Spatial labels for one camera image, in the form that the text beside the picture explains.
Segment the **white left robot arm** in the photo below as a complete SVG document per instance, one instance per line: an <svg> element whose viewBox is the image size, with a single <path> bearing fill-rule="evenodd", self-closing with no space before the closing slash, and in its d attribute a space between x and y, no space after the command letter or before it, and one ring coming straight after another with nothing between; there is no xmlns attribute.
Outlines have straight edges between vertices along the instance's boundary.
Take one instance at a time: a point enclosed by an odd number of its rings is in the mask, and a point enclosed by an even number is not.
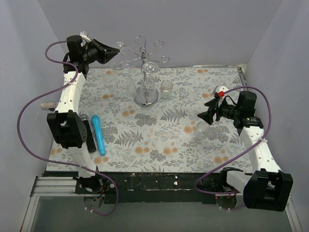
<svg viewBox="0 0 309 232"><path fill-rule="evenodd" d="M68 53L63 59L65 87L55 111L47 115L47 123L55 142L68 151L77 165L76 181L87 191L98 193L103 182L95 173L98 168L86 145L90 127L80 118L78 107L89 65L96 61L105 64L120 51L90 39L86 34L70 36L66 43Z"/></svg>

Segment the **ribbed stemmed wine glass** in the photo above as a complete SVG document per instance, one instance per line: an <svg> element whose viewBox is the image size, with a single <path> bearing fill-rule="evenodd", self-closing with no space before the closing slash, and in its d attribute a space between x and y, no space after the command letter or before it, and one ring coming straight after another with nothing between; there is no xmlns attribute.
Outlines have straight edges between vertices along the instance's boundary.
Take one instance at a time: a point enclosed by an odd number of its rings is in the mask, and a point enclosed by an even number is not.
<svg viewBox="0 0 309 232"><path fill-rule="evenodd" d="M127 74L126 80L126 94L130 98L134 98L137 95L137 89L135 81L132 78L132 70L135 68L135 63L133 61L126 60L122 63L123 70Z"/></svg>

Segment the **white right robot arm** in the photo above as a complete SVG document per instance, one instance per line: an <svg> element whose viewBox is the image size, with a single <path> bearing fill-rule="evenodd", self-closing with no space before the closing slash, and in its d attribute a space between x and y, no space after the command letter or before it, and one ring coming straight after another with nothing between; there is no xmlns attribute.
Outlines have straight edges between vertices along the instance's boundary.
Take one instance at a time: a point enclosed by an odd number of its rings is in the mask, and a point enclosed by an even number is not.
<svg viewBox="0 0 309 232"><path fill-rule="evenodd" d="M241 91L238 101L228 104L225 93L215 93L214 99L205 103L206 112L197 116L208 124L224 117L233 120L233 125L246 146L253 173L226 167L220 171L219 188L231 190L243 196L247 208L282 212L287 205L293 185L290 174L284 173L275 162L264 137L264 126L255 116L257 96L250 91Z"/></svg>

